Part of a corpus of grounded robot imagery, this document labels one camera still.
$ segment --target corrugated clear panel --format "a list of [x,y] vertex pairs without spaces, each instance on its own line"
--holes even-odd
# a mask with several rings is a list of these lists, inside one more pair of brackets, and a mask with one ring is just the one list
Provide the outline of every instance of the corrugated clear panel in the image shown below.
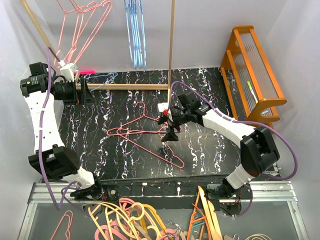
[[232,57],[235,63],[235,68],[237,69],[238,75],[240,77],[246,102],[251,112],[257,104],[257,100],[258,100],[257,93],[253,87],[253,83],[251,81],[251,78],[242,54],[240,54],[239,52],[232,52]]
[[251,33],[239,31],[245,51],[249,57],[255,78],[264,98],[278,98],[276,89],[269,77]]

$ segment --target black marble table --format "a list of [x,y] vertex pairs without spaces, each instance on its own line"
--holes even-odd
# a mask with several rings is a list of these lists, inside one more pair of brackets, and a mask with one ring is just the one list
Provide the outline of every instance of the black marble table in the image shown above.
[[[168,71],[137,71],[87,75],[89,83],[152,83],[166,84]],[[228,115],[231,114],[223,78],[218,68],[177,69],[171,81],[182,81]],[[178,86],[174,92],[185,89]],[[158,159],[134,146],[121,136],[107,136],[107,130],[120,127],[138,118],[146,105],[146,115],[157,118],[157,104],[167,101],[167,91],[95,90],[94,105],[65,106],[59,131],[67,147],[75,150],[85,169],[95,172],[101,180],[160,178],[230,174],[239,164],[240,150],[216,131],[192,122],[182,127],[178,142],[169,142],[174,154],[185,163],[183,169]],[[157,131],[155,121],[141,119],[128,126],[130,130]],[[179,165],[157,134],[128,137],[144,148]]]

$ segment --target metal frame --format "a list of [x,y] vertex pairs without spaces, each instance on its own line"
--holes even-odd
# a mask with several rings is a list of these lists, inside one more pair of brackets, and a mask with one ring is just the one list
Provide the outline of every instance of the metal frame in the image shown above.
[[[171,72],[172,72],[172,52],[173,52],[173,39],[174,39],[174,26],[175,26],[175,6],[176,0],[171,0],[171,24],[170,24],[170,47],[169,47],[169,69],[168,69],[168,84],[140,84],[140,83],[128,83],[128,84],[102,84],[102,83],[88,83],[89,89],[95,89],[100,87],[101,90],[167,90],[168,101],[170,98],[170,86],[171,86]],[[41,24],[39,23],[37,16],[32,11],[28,4],[28,0],[20,0],[25,12],[29,15],[34,27],[38,31],[44,43],[54,49]]]
[[[57,201],[61,199],[61,190],[65,188],[68,183],[63,182],[53,182],[51,183],[52,191],[54,193]],[[306,228],[304,226],[299,208],[298,200],[293,189],[293,186],[290,181],[253,181],[250,183],[252,193],[253,193],[253,202],[287,202],[292,220],[298,235],[299,240],[308,240],[308,235]],[[73,190],[68,190],[66,197],[73,203],[88,203],[89,201],[75,201],[70,197],[70,193]],[[141,196],[128,196],[132,198],[141,197]],[[147,198],[154,198],[160,196],[147,196]],[[193,196],[165,196],[168,198],[188,198]],[[220,202],[228,203],[233,202],[232,199],[221,200]],[[26,210],[26,214],[22,223],[21,231],[18,240],[27,240],[30,234],[32,223],[35,217],[36,208],[38,204],[43,203],[52,203],[50,195],[48,193],[47,187],[44,183],[35,183],[29,198],[29,204]]]

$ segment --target wooden frame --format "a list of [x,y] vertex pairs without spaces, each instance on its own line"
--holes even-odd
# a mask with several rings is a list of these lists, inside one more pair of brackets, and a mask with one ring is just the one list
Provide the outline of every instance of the wooden frame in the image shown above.
[[[44,32],[42,26],[40,25],[36,15],[30,8],[28,0],[20,0],[24,10],[29,15],[34,27],[38,31],[44,43],[54,49],[49,38]],[[170,97],[170,86],[171,86],[171,72],[172,72],[172,53],[173,53],[173,38],[174,38],[174,26],[175,26],[175,6],[176,0],[171,0],[171,25],[170,25],[170,49],[169,49],[169,68],[168,68],[168,84],[102,84],[102,83],[88,83],[89,89],[95,89],[100,87],[101,90],[167,90],[168,91],[168,101]]]
[[[261,90],[258,79],[256,76],[256,73],[254,71],[254,68],[252,66],[252,63],[250,61],[247,48],[241,38],[241,33],[249,33],[251,34],[251,37],[253,39],[253,42],[257,49],[257,55],[261,57],[261,60],[263,62],[263,67],[260,66],[262,69],[265,68],[267,75],[269,76],[270,82],[272,86],[274,87],[274,91],[277,95],[277,97],[270,97],[263,94],[263,91]],[[238,73],[238,69],[236,67],[234,55],[242,55],[245,69],[248,72],[249,79],[251,80],[252,89],[254,90],[256,94],[256,104],[253,109],[249,108],[249,104],[246,99],[245,91],[243,89],[243,84],[241,82],[241,76]],[[265,123],[271,125],[272,122],[276,122],[280,119],[277,110],[275,106],[283,105],[287,102],[285,99],[280,86],[276,80],[276,77],[270,67],[270,64],[267,60],[267,57],[262,49],[262,46],[258,40],[258,37],[255,33],[254,27],[252,25],[243,25],[243,26],[235,26],[232,30],[228,45],[226,47],[226,51],[221,63],[221,74],[223,77],[223,81],[226,87],[226,93],[231,105],[231,111],[233,114],[233,117],[235,119],[238,119],[238,114],[236,110],[236,106],[233,100],[233,96],[230,90],[229,82],[227,79],[227,70],[232,70],[233,77],[235,79],[235,83],[238,88],[238,92],[240,94],[240,98],[243,104],[243,109],[246,115],[246,120],[248,121],[255,121],[260,123]],[[266,109],[271,110],[271,115],[262,115],[262,112]]]

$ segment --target horizontal wooden beam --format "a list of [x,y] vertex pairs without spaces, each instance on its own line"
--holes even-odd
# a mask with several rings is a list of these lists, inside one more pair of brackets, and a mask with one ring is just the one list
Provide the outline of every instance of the horizontal wooden beam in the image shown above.
[[168,90],[168,84],[101,84],[101,83],[88,83],[90,90],[98,88],[99,90]]

